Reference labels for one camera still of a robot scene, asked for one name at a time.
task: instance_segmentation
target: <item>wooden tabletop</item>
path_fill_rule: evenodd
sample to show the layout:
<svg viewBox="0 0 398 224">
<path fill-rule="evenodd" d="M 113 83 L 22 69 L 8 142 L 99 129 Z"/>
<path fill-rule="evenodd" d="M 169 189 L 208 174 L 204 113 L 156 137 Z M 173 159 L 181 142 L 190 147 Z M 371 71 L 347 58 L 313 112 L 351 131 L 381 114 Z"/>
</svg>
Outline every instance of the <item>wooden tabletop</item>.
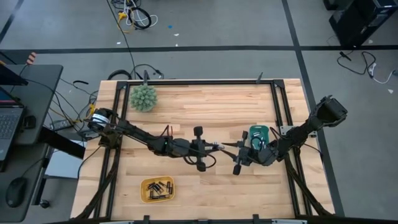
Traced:
<svg viewBox="0 0 398 224">
<path fill-rule="evenodd" d="M 294 125 L 300 125 L 308 118 L 301 82 L 299 79 L 284 81 Z M 97 108 L 112 108 L 115 88 L 116 81 L 101 82 Z M 203 126 L 202 139 L 207 142 L 236 142 L 242 131 L 248 131 L 252 125 L 276 128 L 270 85 L 167 85 L 155 88 L 158 104 L 151 112 L 139 113 L 129 108 L 126 115 L 132 124 L 153 135 L 159 135 L 169 124 L 173 126 L 175 138 L 190 141 L 194 139 L 193 128 Z M 287 125 L 282 97 L 280 91 L 277 92 Z M 309 138 L 306 143 L 318 148 L 314 138 Z M 90 141 L 85 157 L 97 147 L 97 139 Z M 233 147 L 226 147 L 226 150 L 234 154 L 238 152 Z M 319 153 L 307 146 L 303 146 L 301 152 L 308 188 L 333 213 Z M 269 167 L 242 166 L 241 175 L 235 176 L 232 175 L 234 163 L 231 158 L 222 152 L 213 155 L 217 159 L 216 165 L 201 173 L 183 159 L 155 156 L 143 144 L 123 137 L 112 220 L 142 220 L 144 215 L 150 215 L 151 220 L 248 219 L 253 214 L 259 214 L 260 218 L 294 217 L 284 161 L 275 161 Z M 78 215 L 97 191 L 103 156 L 104 149 L 100 149 L 81 168 L 71 217 Z M 211 164 L 212 159 L 207 157 L 205 162 Z M 174 199 L 160 203 L 141 202 L 141 181 L 161 175 L 174 178 Z M 302 194 L 296 188 L 300 211 L 304 211 Z M 103 215 L 106 200 L 107 197 L 103 199 Z"/>
</svg>

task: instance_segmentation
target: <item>floor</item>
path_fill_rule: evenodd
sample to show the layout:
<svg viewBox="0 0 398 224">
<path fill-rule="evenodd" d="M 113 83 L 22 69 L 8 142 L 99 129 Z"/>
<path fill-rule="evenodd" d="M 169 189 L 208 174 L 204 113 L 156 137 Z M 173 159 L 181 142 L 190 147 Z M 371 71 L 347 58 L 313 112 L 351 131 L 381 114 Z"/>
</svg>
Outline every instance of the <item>floor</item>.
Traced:
<svg viewBox="0 0 398 224">
<path fill-rule="evenodd" d="M 264 72 L 263 78 L 301 78 L 311 105 L 325 95 L 338 99 L 348 118 L 326 128 L 325 138 L 344 213 L 398 220 L 398 77 L 380 85 L 341 68 L 338 50 L 305 48 L 338 45 L 328 23 L 332 12 L 320 0 L 142 0 L 142 8 L 156 14 L 159 22 L 126 35 L 134 61 L 153 65 L 166 78 L 256 78 Z M 9 57 L 24 63 L 35 50 L 36 64 L 63 65 L 62 78 L 89 82 L 82 86 L 89 92 L 111 72 L 132 69 L 105 1 L 0 0 L 2 26 L 7 32 L 0 33 L 0 49 Z M 395 13 L 364 44 L 377 57 L 379 80 L 398 68 L 397 26 Z M 297 39 L 291 35 L 294 31 Z M 375 47 L 380 45 L 391 50 Z M 342 63 L 364 69 L 360 51 L 350 57 L 352 62 Z M 84 93 L 65 83 L 58 91 L 76 110 L 87 102 Z M 73 114 L 66 104 L 63 108 Z M 44 198 L 52 207 L 31 207 L 24 223 L 66 220 L 75 189 L 75 180 L 50 180 Z"/>
</svg>

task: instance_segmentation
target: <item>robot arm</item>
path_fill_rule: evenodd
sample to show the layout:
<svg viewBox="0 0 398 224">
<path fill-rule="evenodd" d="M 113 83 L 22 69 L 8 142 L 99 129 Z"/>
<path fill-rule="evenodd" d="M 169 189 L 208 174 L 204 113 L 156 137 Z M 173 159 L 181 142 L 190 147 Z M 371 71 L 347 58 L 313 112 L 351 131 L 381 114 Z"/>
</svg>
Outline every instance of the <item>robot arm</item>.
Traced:
<svg viewBox="0 0 398 224">
<path fill-rule="evenodd" d="M 174 139 L 173 136 L 163 135 L 168 127 L 166 127 L 160 136 L 153 136 L 131 124 L 129 121 L 120 119 L 116 112 L 106 108 L 95 110 L 93 116 L 88 121 L 88 127 L 102 136 L 99 142 L 100 145 L 114 148 L 118 143 L 120 135 L 124 135 L 143 143 L 156 156 L 182 157 L 187 164 L 196 165 L 200 172 L 206 171 L 206 164 L 202 161 L 202 158 L 208 156 L 211 152 L 217 151 L 219 147 L 219 145 L 209 144 L 200 138 L 203 134 L 202 127 L 194 128 L 194 134 L 197 138 L 192 140 L 192 142 L 186 139 Z M 209 146 L 212 149 L 206 150 L 205 147 Z M 196 161 L 193 162 L 191 157 L 196 157 Z"/>
<path fill-rule="evenodd" d="M 319 131 L 323 127 L 335 127 L 344 121 L 347 117 L 347 110 L 331 96 L 324 97 L 319 104 L 310 113 L 305 123 L 299 127 L 292 128 L 285 136 L 273 140 L 265 145 L 260 151 L 255 151 L 250 147 L 244 146 L 248 133 L 243 132 L 243 140 L 236 144 L 223 143 L 229 146 L 239 148 L 238 155 L 223 151 L 232 157 L 236 165 L 233 171 L 234 175 L 239 175 L 240 166 L 250 166 L 252 162 L 269 166 L 275 160 L 282 161 L 293 147 L 301 147 L 313 131 Z"/>
</svg>

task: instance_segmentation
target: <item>green plush toy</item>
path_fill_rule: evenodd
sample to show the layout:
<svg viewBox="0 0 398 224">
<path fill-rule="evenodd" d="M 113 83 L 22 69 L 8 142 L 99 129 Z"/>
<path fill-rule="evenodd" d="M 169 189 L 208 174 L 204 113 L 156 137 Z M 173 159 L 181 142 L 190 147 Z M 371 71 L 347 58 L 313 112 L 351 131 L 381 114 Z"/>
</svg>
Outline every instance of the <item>green plush toy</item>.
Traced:
<svg viewBox="0 0 398 224">
<path fill-rule="evenodd" d="M 131 107 L 141 112 L 150 111 L 157 103 L 156 91 L 153 86 L 143 84 L 135 86 L 131 93 Z"/>
</svg>

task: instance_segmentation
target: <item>cable bundle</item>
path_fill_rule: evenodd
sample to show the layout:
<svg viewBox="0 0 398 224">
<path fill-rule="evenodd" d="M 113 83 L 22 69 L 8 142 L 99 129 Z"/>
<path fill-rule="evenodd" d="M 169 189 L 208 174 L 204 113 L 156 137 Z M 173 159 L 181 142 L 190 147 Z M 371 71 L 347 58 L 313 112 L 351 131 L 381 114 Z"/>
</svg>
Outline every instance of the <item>cable bundle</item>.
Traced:
<svg viewBox="0 0 398 224">
<path fill-rule="evenodd" d="M 122 11 L 119 11 L 119 20 L 118 23 L 120 23 L 121 20 L 126 19 L 126 25 L 131 26 L 134 25 L 136 29 L 147 29 L 150 28 L 154 25 L 156 25 L 158 18 L 156 15 L 150 15 L 147 11 L 143 10 L 140 8 L 141 6 L 141 1 L 139 5 L 137 6 L 136 2 L 138 0 L 112 0 L 111 3 L 114 6 L 115 9 L 122 9 Z M 141 19 L 140 13 L 142 13 L 145 18 Z"/>
</svg>

